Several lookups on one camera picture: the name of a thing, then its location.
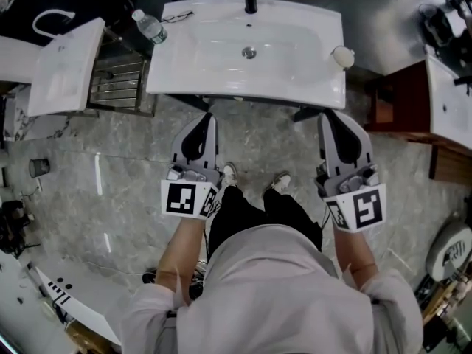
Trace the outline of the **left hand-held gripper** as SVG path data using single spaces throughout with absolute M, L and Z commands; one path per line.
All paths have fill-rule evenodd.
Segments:
M 211 113 L 189 122 L 171 145 L 170 166 L 161 180 L 164 215 L 206 220 L 220 189 L 218 124 Z

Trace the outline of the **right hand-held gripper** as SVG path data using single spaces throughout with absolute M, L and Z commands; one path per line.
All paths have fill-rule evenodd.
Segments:
M 314 180 L 336 227 L 349 233 L 386 221 L 386 185 L 369 134 L 351 117 L 325 109 L 318 117 L 322 163 Z

